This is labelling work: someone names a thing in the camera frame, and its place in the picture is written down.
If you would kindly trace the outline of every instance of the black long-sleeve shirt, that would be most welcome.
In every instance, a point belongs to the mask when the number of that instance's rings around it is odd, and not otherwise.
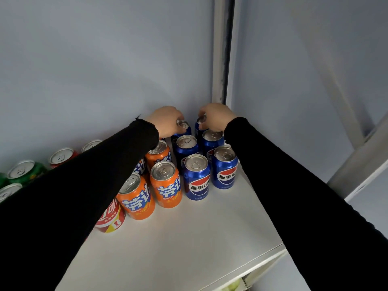
[[[259,166],[240,140],[241,133],[260,147]],[[3,201],[1,244],[7,247],[0,284],[55,289],[97,220],[158,138],[152,124],[136,120]],[[225,139],[312,290],[384,283],[388,240],[372,224],[246,119],[231,121]],[[253,181],[257,170],[266,185]],[[22,270],[22,280],[15,277],[15,269]]]

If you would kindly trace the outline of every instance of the gray wall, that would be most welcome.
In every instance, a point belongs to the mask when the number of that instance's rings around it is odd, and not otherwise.
[[[213,0],[0,0],[0,171],[211,101]]]
[[[388,21],[383,14],[386,4],[383,0],[304,1],[329,37],[328,44],[333,46],[329,50],[341,58],[336,61],[342,75],[338,79],[357,91],[352,95],[377,123],[388,111],[384,71],[388,39],[382,35]],[[287,4],[284,0],[243,0],[241,16],[232,109],[328,181],[353,149]],[[387,177],[388,171],[350,202],[386,236]],[[308,289],[290,256],[252,288]]]

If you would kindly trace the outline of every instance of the pepsi can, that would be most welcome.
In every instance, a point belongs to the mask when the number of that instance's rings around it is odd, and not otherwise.
[[[211,181],[219,189],[229,189],[233,186],[239,159],[229,146],[222,145],[214,149],[213,177]]]
[[[222,132],[214,132],[206,130],[202,134],[202,152],[211,163],[211,157],[214,149],[224,144],[224,134]]]
[[[191,200],[202,200],[209,192],[210,163],[205,156],[193,154],[185,159],[183,179],[186,195]]]
[[[200,130],[199,129],[199,125],[201,125],[202,123],[204,123],[206,121],[206,115],[202,115],[201,117],[199,117],[195,123],[195,137],[197,138],[197,142],[198,142],[198,145],[200,147],[202,147],[202,134],[204,131],[206,130]]]
[[[191,127],[189,126],[188,122],[187,121],[184,121],[184,120],[177,120],[177,126],[181,126],[181,127],[184,127],[186,129],[186,132],[184,134],[173,134],[171,136],[171,141],[173,139],[177,139],[183,135],[190,135],[191,136]]]
[[[197,139],[194,136],[183,135],[177,139],[175,144],[175,157],[177,158],[178,170],[182,173],[185,159],[191,154],[199,152]]]

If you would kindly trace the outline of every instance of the white shelf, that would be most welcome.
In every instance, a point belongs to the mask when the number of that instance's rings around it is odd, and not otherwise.
[[[56,290],[217,290],[284,251],[240,166],[228,190],[211,184],[204,200],[93,230]]]

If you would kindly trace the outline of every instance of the person's right arm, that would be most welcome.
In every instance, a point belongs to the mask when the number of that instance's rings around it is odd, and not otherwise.
[[[200,128],[225,132],[310,289],[386,285],[388,240],[371,223],[245,118],[219,104],[205,106],[200,115],[205,112]],[[249,143],[241,135],[249,135]]]

